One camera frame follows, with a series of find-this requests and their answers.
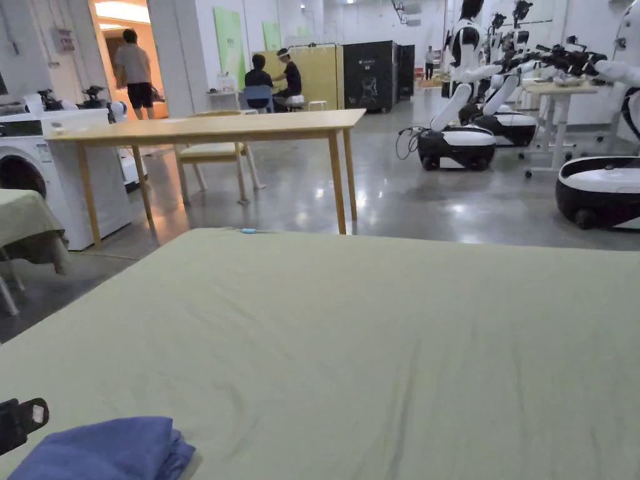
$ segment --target wooden chair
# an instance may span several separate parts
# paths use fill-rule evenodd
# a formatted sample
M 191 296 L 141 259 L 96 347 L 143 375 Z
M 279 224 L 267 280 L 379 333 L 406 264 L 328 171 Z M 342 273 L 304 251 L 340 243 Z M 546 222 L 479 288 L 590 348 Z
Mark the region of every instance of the wooden chair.
M 223 111 L 208 111 L 203 113 L 197 113 L 192 115 L 198 116 L 231 116 L 242 115 L 240 110 L 223 110 Z M 265 185 L 261 184 L 258 180 L 258 173 L 255 170 L 255 163 L 253 162 L 253 154 L 247 143 L 241 142 L 229 142 L 229 143 L 201 143 L 198 145 L 186 145 L 186 148 L 182 151 L 176 149 L 176 160 L 178 162 L 178 173 L 180 175 L 180 189 L 182 190 L 182 201 L 186 204 L 189 203 L 189 191 L 187 189 L 187 183 L 184 176 L 184 165 L 192 164 L 193 170 L 198 179 L 200 185 L 200 191 L 207 189 L 207 184 L 202 176 L 200 170 L 201 163 L 230 163 L 236 162 L 238 169 L 238 188 L 240 190 L 240 204 L 247 204 L 249 200 L 246 197 L 246 191 L 244 189 L 244 172 L 242 167 L 242 156 L 246 156 L 249 163 L 249 172 L 251 173 L 251 180 L 253 182 L 253 188 L 258 190 L 264 188 Z

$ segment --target blue towel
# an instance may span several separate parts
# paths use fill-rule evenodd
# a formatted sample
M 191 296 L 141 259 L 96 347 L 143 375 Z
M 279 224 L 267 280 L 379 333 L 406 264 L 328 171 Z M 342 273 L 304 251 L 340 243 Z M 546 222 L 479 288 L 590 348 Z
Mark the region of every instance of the blue towel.
M 194 452 L 172 419 L 116 419 L 47 436 L 9 479 L 176 480 Z

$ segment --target man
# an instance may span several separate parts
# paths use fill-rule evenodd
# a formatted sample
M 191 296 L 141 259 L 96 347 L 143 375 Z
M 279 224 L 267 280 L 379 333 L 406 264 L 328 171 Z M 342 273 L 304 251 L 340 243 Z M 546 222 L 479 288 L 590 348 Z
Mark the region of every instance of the man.
M 266 85 L 273 88 L 273 80 L 271 80 L 271 76 L 264 71 L 264 65 L 267 62 L 266 58 L 262 55 L 256 54 L 251 59 L 253 62 L 253 70 L 247 73 L 244 76 L 244 85 L 245 86 L 260 86 Z M 260 109 L 267 108 L 269 105 L 269 99 L 253 99 L 247 100 L 247 105 L 251 108 Z
M 424 63 L 424 79 L 431 80 L 433 77 L 433 64 L 436 63 L 436 54 L 431 45 L 429 45 L 429 50 L 424 55 Z
M 127 93 L 138 120 L 142 120 L 142 107 L 147 109 L 149 120 L 155 118 L 151 89 L 151 62 L 147 52 L 138 47 L 138 34 L 127 28 L 122 33 L 125 44 L 116 52 L 116 77 L 119 84 L 127 80 Z
M 286 99 L 302 94 L 302 77 L 300 76 L 298 66 L 291 60 L 291 55 L 289 55 L 289 51 L 287 49 L 278 50 L 278 59 L 287 65 L 284 69 L 284 73 L 273 79 L 274 82 L 287 79 L 287 88 L 273 96 L 273 107 L 275 108 L 276 113 L 281 113 L 287 111 L 287 108 L 285 107 Z

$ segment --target white stool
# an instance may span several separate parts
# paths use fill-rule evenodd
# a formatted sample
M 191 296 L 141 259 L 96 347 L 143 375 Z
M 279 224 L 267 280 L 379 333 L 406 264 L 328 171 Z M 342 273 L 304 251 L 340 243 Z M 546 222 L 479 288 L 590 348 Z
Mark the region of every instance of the white stool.
M 308 106 L 308 110 L 309 111 L 312 110 L 311 107 L 313 105 L 320 105 L 320 110 L 321 111 L 329 110 L 329 103 L 327 103 L 325 100 L 316 100 L 314 102 L 309 102 L 309 106 Z
M 293 97 L 289 97 L 285 101 L 285 106 L 289 109 L 289 111 L 297 109 L 302 110 L 305 107 L 304 95 L 295 95 Z

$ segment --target chair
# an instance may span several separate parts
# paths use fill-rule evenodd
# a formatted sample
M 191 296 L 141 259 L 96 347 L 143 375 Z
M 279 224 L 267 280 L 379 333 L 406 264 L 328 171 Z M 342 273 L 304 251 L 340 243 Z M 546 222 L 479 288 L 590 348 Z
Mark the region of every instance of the chair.
M 239 110 L 223 110 L 223 111 L 208 111 L 204 113 L 197 113 L 192 117 L 200 116 L 234 116 L 242 115 Z M 249 172 L 251 173 L 251 180 L 253 182 L 253 188 L 258 190 L 264 188 L 258 180 L 258 174 L 255 170 L 255 163 L 253 162 L 253 154 L 249 148 L 249 144 L 241 142 L 228 142 L 228 143 L 201 143 L 198 145 L 187 145 L 187 148 L 178 152 L 176 150 L 176 160 L 178 162 L 178 173 L 180 175 L 180 189 L 182 190 L 182 200 L 185 204 L 189 203 L 189 192 L 187 189 L 187 183 L 184 176 L 184 165 L 192 164 L 193 169 L 200 185 L 200 191 L 207 189 L 207 184 L 202 177 L 200 171 L 200 163 L 223 163 L 223 162 L 236 162 L 238 169 L 238 188 L 240 190 L 240 204 L 247 204 L 249 200 L 246 197 L 246 191 L 244 189 L 244 172 L 242 168 L 242 156 L 246 156 L 249 163 Z
M 251 100 L 261 100 L 255 105 L 264 105 L 264 107 L 255 107 L 249 105 Z M 243 91 L 243 109 L 253 108 L 259 113 L 273 113 L 273 95 L 269 85 L 246 86 Z

